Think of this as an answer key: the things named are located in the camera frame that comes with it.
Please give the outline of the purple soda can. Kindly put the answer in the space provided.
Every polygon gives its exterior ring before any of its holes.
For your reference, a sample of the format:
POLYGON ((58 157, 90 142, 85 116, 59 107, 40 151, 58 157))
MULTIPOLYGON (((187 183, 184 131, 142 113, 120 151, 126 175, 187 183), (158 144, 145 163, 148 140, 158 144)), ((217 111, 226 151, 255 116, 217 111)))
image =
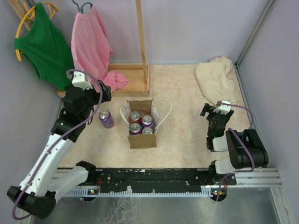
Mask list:
POLYGON ((114 126, 112 115, 107 110, 99 112, 99 119, 105 128, 111 128, 114 126))

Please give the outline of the red soda can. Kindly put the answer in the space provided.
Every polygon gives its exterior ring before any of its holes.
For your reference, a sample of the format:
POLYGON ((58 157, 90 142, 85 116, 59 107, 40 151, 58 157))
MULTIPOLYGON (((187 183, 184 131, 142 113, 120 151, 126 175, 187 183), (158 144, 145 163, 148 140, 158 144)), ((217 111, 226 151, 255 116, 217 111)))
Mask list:
POLYGON ((129 116, 129 121, 131 123, 139 123, 140 124, 140 122, 142 121, 142 116, 137 111, 131 112, 130 116, 129 116))

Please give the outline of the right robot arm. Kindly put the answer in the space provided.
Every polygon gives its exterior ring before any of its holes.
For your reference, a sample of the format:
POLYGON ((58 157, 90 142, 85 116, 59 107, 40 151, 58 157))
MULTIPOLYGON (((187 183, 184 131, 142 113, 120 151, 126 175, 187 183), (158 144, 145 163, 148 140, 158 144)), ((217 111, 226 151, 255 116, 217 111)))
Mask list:
POLYGON ((244 109, 253 117, 249 109, 228 101, 218 101, 216 106, 206 103, 200 113, 202 117, 207 115, 207 149, 211 152, 228 152, 228 156, 211 162, 208 168, 209 181, 215 185, 222 183, 229 175, 252 172, 256 168, 266 167, 269 162, 268 153, 253 123, 243 131, 226 128, 234 114, 233 107, 244 109))

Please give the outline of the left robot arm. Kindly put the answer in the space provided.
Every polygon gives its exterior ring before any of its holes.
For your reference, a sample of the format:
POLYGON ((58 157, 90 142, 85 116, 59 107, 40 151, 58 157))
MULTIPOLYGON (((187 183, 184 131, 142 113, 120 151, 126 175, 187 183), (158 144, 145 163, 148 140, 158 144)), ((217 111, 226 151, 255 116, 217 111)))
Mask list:
POLYGON ((7 196, 14 203, 14 220, 23 220, 31 215, 45 219, 69 190, 83 183, 92 185, 96 182, 96 167, 86 161, 78 162, 63 177, 53 178, 61 160, 86 125, 91 124, 100 104, 112 99, 111 87, 101 81, 95 85, 99 87, 99 92, 94 88, 85 90, 80 87, 67 90, 63 107, 42 154, 25 179, 7 191, 7 196))

